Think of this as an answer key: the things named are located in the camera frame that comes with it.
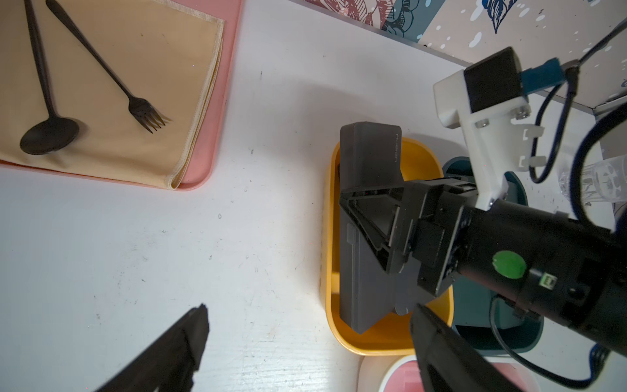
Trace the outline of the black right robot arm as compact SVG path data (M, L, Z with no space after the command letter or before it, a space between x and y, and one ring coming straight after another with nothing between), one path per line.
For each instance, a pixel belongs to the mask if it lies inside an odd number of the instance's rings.
M454 178L341 192L341 319L365 333L459 277L517 310L626 351L626 245L609 230L498 200Z

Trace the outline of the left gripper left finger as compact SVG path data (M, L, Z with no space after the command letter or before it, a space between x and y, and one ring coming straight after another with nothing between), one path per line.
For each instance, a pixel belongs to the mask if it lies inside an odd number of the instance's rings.
M192 308L99 390L192 390L209 332L207 307Z

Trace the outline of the pink pencil case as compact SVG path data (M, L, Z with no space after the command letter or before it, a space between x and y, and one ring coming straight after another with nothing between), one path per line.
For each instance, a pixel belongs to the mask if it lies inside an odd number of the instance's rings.
M514 369L511 364L493 364L502 375L506 376L511 382L523 391L528 390L527 382L520 376L519 372ZM385 383L384 392L395 391L419 391L424 390L421 380L420 370L415 360L408 361L402 365L398 365L391 373L389 379Z

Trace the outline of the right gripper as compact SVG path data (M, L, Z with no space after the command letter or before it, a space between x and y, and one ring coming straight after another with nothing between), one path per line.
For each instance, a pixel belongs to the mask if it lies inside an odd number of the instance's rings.
M348 189L341 192L339 204L386 274L416 266L416 286L435 298L451 285L452 249L465 210L477 196L476 185L449 177Z

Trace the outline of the black pencil case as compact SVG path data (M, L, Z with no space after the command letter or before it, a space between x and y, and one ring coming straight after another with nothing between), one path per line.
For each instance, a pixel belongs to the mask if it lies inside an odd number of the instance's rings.
M341 129L340 190L391 186L403 182L400 170L402 131L398 126L357 122ZM407 315L421 299L420 264L408 261L388 274L366 237L340 213L340 317L364 334L388 315Z

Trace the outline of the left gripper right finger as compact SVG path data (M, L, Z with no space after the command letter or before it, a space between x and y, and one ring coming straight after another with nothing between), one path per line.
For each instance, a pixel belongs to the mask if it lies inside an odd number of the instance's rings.
M520 390L428 307L415 307L410 333L425 391Z

